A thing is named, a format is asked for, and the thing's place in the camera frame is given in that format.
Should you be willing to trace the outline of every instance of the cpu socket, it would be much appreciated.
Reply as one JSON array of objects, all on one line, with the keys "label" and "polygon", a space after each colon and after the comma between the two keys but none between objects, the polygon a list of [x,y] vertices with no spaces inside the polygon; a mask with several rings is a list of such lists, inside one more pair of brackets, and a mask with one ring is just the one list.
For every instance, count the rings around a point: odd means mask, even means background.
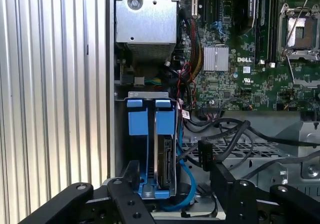
[{"label": "cpu socket", "polygon": [[282,6],[279,18],[278,52],[281,60],[320,60],[319,6],[291,8]]}]

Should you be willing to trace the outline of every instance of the motherboard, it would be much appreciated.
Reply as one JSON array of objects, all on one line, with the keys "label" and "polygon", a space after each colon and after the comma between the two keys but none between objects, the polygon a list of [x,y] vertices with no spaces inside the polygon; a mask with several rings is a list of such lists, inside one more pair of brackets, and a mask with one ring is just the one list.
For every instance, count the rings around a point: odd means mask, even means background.
[{"label": "motherboard", "polygon": [[[192,9],[204,48],[205,64],[195,78],[195,109],[220,107],[232,97],[259,111],[285,110],[297,100],[318,107],[320,0],[245,0],[244,4],[180,0],[179,4]],[[246,5],[252,27],[239,22],[241,6]],[[191,42],[186,33],[181,40],[179,47],[188,59]],[[243,110],[243,105],[233,102],[227,108]],[[287,110],[312,109],[301,102]]]}]

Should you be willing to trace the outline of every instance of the cable connector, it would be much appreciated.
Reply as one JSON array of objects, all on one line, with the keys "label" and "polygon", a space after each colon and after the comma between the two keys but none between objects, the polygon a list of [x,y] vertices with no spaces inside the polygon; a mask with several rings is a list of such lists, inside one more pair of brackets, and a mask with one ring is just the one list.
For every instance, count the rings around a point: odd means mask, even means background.
[{"label": "cable connector", "polygon": [[199,153],[199,163],[202,169],[205,172],[211,171],[211,166],[214,162],[212,144],[200,140],[198,142],[198,153]]}]

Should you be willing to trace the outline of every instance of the side panel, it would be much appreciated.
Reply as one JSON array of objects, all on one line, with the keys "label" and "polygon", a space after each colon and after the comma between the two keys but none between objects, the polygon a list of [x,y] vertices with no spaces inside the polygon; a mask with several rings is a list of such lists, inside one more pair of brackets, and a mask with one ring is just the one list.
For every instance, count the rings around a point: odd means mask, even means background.
[{"label": "side panel", "polygon": [[0,0],[0,223],[110,176],[106,15],[106,0]]}]

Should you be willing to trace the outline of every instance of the yellow wire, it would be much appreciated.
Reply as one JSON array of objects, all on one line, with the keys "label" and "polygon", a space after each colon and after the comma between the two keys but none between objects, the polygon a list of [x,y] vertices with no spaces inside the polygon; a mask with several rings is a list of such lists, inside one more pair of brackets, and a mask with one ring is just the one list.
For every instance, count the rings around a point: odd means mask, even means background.
[{"label": "yellow wire", "polygon": [[199,45],[199,59],[198,59],[198,64],[196,65],[194,72],[192,74],[192,79],[195,79],[196,75],[200,72],[199,69],[201,69],[201,59],[202,59],[202,47]]}]

